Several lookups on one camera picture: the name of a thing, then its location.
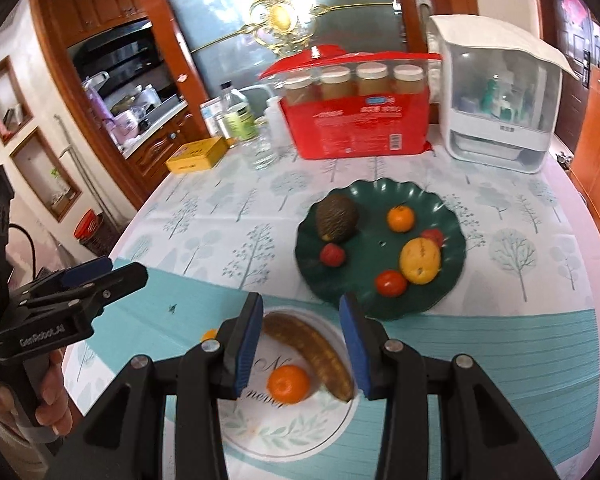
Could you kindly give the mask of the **white countertop sterilizer appliance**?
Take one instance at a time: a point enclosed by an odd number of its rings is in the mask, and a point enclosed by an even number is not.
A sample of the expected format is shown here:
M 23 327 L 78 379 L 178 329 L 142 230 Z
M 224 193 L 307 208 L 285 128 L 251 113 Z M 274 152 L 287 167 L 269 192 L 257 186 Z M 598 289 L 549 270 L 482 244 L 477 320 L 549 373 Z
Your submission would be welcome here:
M 428 18 L 431 95 L 448 153 L 522 174 L 544 164 L 565 77 L 577 75 L 559 50 L 510 24 L 475 14 Z

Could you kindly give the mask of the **small white box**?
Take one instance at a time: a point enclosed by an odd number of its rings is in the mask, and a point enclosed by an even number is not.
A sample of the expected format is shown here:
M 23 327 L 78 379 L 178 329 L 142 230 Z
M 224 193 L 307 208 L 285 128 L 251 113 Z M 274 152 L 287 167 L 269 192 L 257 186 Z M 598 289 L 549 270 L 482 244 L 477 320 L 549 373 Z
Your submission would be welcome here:
M 210 136 L 222 136 L 219 117 L 222 115 L 222 105 L 219 98 L 213 98 L 199 105 L 200 114 L 206 124 Z

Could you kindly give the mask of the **large orange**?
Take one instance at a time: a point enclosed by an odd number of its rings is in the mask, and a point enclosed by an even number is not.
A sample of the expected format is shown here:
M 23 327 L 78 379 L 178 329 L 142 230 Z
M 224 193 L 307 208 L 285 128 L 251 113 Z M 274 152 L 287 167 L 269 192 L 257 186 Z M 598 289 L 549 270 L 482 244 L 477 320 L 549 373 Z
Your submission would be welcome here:
M 301 367 L 283 365 L 273 370 L 266 384 L 272 398 L 283 404 L 303 401 L 311 390 L 311 378 Z

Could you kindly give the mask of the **dark red apple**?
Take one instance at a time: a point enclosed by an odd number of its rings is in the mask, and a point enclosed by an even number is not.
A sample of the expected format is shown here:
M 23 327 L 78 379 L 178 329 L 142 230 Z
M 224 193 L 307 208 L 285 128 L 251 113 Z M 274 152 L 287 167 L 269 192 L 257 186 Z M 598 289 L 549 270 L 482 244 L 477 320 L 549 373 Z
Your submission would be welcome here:
M 323 266 L 339 268 L 347 261 L 347 253 L 337 244 L 328 243 L 320 252 L 320 261 Z

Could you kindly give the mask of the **dark avocado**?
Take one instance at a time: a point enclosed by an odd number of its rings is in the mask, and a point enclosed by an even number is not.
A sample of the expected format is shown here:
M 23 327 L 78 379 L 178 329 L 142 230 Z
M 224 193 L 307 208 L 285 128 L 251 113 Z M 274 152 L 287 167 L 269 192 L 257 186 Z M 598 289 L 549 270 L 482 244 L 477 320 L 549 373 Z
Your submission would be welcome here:
M 317 234 L 323 242 L 339 243 L 348 240 L 356 231 L 358 207 L 341 194 L 330 194 L 316 207 Z

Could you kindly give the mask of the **dark green scalloped plate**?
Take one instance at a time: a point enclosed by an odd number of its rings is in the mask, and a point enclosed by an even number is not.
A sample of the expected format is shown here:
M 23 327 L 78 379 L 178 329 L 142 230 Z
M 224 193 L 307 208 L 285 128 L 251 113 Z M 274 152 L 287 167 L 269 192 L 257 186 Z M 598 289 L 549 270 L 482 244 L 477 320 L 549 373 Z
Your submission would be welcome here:
M 357 180 L 345 188 L 333 188 L 326 196 L 330 194 L 353 200 L 360 218 L 355 233 L 338 243 L 347 253 L 347 261 L 339 268 L 321 264 L 320 252 L 326 242 L 317 234 L 317 203 L 311 205 L 306 218 L 300 222 L 294 258 L 315 296 L 336 306 L 343 294 L 353 292 L 368 315 L 380 320 L 396 320 L 411 313 L 426 312 L 452 292 L 464 269 L 467 240 L 457 215 L 445 206 L 439 195 L 423 190 L 414 182 L 396 182 L 389 178 Z M 414 210 L 416 222 L 411 231 L 396 233 L 389 229 L 387 214 L 396 205 Z M 400 297 L 380 296 L 375 288 L 376 276 L 385 270 L 398 270 L 402 247 L 431 228 L 445 235 L 438 275 L 426 285 L 409 284 Z

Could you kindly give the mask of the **clear bottle green label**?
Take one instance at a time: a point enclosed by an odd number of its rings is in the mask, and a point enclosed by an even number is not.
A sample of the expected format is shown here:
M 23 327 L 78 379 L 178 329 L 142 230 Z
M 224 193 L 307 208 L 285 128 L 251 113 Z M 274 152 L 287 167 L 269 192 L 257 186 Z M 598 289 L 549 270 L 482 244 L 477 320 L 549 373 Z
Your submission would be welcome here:
M 221 84 L 220 103 L 225 129 L 237 143 L 250 142 L 258 136 L 253 112 L 247 98 L 230 81 Z

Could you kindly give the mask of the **yellow tin box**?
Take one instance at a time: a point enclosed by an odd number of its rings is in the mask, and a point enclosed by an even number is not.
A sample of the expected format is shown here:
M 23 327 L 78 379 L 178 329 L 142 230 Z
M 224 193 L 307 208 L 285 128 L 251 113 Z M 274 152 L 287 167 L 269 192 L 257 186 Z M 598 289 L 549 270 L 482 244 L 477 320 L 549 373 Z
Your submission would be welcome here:
M 212 169 L 227 153 L 222 136 L 190 142 L 180 146 L 166 161 L 171 174 L 187 174 Z

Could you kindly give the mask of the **red cherry tomato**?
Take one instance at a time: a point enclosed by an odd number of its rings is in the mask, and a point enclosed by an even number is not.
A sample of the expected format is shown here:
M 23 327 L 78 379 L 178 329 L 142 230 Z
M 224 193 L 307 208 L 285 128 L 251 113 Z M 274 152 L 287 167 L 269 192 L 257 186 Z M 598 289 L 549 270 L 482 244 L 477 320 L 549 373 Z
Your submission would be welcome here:
M 444 235 L 444 233 L 441 230 L 439 230 L 437 228 L 431 228 L 431 229 L 423 230 L 420 233 L 420 236 L 422 238 L 426 238 L 426 240 L 431 240 L 439 248 L 442 248 L 444 246 L 445 235 Z

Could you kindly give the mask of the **small orange kumquat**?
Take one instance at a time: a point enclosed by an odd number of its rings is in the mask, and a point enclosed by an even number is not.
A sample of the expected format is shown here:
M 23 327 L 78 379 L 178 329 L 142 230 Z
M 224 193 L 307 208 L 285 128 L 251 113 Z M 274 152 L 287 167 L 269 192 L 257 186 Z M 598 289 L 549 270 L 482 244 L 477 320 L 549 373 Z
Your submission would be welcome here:
M 217 334 L 218 330 L 216 328 L 212 328 L 212 330 L 207 330 L 200 338 L 200 341 L 204 342 L 207 340 L 215 339 Z

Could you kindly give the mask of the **white plastic bottle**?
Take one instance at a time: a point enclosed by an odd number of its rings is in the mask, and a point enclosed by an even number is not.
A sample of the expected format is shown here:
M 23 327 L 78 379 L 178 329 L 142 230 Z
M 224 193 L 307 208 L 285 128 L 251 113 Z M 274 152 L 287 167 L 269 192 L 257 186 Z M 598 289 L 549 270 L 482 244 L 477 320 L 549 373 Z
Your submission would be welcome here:
M 276 148 L 288 150 L 292 147 L 290 131 L 280 103 L 282 99 L 279 96 L 271 96 L 266 100 L 264 117 L 268 122 L 268 128 L 271 130 L 272 140 Z

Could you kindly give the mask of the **small red tomato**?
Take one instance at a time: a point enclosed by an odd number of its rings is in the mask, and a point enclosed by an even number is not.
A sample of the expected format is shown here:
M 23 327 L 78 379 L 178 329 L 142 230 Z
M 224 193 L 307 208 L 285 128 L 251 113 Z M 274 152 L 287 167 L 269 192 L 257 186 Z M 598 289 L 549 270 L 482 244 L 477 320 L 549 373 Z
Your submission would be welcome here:
M 403 274 L 396 270 L 385 270 L 375 278 L 376 292 L 386 298 L 396 298 L 404 294 L 407 289 L 407 280 Z

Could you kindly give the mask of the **yellow apple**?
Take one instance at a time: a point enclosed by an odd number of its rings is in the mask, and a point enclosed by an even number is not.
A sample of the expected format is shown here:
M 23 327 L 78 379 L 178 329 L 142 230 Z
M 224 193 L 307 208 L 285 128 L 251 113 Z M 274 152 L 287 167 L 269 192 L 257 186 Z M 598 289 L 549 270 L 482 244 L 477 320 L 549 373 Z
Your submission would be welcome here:
M 441 269 L 441 250 L 425 237 L 409 240 L 401 249 L 399 269 L 404 278 L 415 285 L 430 283 Z

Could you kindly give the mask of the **red paper cup package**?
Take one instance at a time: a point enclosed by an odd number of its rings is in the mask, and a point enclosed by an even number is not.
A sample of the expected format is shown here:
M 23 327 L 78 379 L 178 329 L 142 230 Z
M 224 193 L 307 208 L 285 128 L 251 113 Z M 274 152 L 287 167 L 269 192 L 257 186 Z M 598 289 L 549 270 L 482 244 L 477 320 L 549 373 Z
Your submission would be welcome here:
M 429 71 L 441 60 L 324 44 L 281 58 L 260 78 L 282 90 L 280 108 L 305 159 L 418 155 L 431 148 Z

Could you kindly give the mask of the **small tangerine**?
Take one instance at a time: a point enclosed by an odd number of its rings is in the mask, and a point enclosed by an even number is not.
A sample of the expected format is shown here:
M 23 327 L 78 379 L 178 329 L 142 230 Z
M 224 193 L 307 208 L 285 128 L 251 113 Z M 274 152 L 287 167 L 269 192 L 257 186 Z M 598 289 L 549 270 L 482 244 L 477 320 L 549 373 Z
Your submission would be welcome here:
M 414 210 L 406 205 L 396 205 L 387 214 L 387 224 L 392 232 L 406 233 L 414 228 L 416 216 Z

